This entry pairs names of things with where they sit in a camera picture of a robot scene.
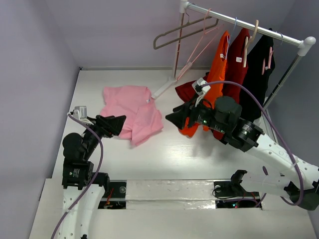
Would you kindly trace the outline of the pink t shirt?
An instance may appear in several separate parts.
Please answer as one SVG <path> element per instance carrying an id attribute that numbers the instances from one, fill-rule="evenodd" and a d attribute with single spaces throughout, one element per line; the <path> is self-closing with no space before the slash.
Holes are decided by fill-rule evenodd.
<path id="1" fill-rule="evenodd" d="M 126 116 L 119 138 L 129 140 L 132 146 L 144 143 L 163 129 L 161 112 L 148 87 L 105 87 L 103 97 L 105 106 L 100 115 Z"/>

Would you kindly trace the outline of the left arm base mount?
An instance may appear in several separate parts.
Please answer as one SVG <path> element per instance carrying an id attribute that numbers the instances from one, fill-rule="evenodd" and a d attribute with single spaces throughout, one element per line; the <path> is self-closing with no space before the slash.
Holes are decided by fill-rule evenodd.
<path id="1" fill-rule="evenodd" d="M 103 195 L 98 205 L 98 209 L 125 209 L 126 187 L 126 181 L 111 181 L 108 191 Z"/>

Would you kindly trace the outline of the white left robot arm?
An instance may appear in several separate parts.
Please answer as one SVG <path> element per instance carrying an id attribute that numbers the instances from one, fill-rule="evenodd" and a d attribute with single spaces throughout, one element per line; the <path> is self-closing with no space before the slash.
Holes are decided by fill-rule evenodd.
<path id="1" fill-rule="evenodd" d="M 82 134 L 70 133 L 63 139 L 63 212 L 54 232 L 53 239 L 88 239 L 90 225 L 102 197 L 110 198 L 114 189 L 107 173 L 89 160 L 97 146 L 100 161 L 104 157 L 103 138 L 118 136 L 126 116 L 95 118 L 81 116 L 78 110 L 68 115 L 85 127 Z"/>

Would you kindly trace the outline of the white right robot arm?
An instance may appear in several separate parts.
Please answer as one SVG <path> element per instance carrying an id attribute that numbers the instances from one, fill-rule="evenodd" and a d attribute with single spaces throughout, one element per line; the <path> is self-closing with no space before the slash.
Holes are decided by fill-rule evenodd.
<path id="1" fill-rule="evenodd" d="M 275 143 L 252 122 L 242 119 L 241 106 L 231 97 L 218 97 L 212 105 L 194 97 L 172 110 L 166 119 L 178 129 L 196 124 L 222 133 L 220 142 L 263 160 L 279 171 L 280 176 L 270 178 L 254 176 L 247 170 L 237 170 L 230 179 L 228 189 L 234 195 L 245 191 L 259 191 L 288 198 L 290 203 L 313 211 L 319 206 L 319 168 L 291 154 Z"/>

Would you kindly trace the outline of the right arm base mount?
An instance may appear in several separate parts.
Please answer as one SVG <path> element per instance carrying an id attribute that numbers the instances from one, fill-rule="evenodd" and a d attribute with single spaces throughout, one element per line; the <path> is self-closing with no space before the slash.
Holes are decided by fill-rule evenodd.
<path id="1" fill-rule="evenodd" d="M 229 180 L 215 181 L 212 196 L 217 209 L 262 208 L 258 192 L 248 192 L 242 186 L 246 170 L 237 170 Z"/>

